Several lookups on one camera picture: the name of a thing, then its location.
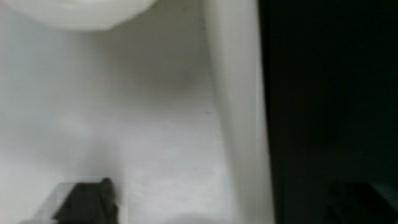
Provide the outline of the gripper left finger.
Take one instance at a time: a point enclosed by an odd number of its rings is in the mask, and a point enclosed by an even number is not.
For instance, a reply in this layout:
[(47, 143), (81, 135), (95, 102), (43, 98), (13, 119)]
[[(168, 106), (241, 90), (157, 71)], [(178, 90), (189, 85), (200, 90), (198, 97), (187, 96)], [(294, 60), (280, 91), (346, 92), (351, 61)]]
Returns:
[(58, 209), (58, 224), (120, 224), (115, 182), (79, 183)]

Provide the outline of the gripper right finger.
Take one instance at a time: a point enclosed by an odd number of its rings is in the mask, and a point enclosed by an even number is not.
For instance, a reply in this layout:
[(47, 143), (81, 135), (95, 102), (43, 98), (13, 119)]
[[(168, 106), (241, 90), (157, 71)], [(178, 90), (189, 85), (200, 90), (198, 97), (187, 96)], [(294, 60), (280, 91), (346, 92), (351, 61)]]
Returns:
[(330, 224), (398, 224), (398, 188), (337, 182), (330, 187)]

